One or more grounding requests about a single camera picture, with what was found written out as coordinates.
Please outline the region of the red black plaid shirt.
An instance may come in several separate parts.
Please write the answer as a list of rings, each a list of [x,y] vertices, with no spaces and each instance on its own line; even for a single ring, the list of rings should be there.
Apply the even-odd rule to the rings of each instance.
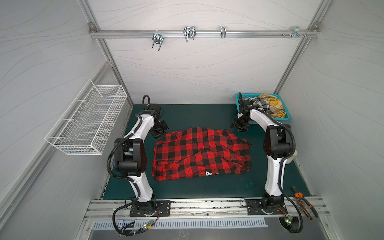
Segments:
[[[242,174],[252,167],[250,147],[229,130],[196,127],[171,132],[155,145],[152,176],[168,181]]]

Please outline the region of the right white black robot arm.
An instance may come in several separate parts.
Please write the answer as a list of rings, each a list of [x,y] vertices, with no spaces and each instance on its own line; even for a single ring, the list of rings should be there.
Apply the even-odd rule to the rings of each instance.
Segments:
[[[303,217],[283,188],[285,166],[296,151],[296,141],[291,127],[275,120],[262,106],[253,104],[250,99],[245,100],[242,93],[238,93],[237,102],[238,114],[233,119],[231,127],[245,132],[249,128],[249,122],[256,122],[265,132],[263,150],[267,155],[268,172],[264,195],[259,206],[263,213],[272,215],[284,206],[287,199],[295,207],[298,216],[285,214],[280,218],[280,223],[288,232],[298,234],[304,228]]]

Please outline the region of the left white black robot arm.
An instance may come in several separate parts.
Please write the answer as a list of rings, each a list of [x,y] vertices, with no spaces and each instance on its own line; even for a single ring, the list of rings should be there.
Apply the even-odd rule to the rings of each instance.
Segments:
[[[155,139],[165,135],[168,129],[165,121],[161,121],[161,106],[151,103],[149,95],[142,99],[143,110],[131,131],[123,138],[116,139],[108,160],[107,170],[111,177],[127,180],[135,193],[132,204],[125,204],[130,210],[130,217],[168,217],[170,201],[157,201],[151,188],[146,168],[148,158],[144,141],[148,134]]]

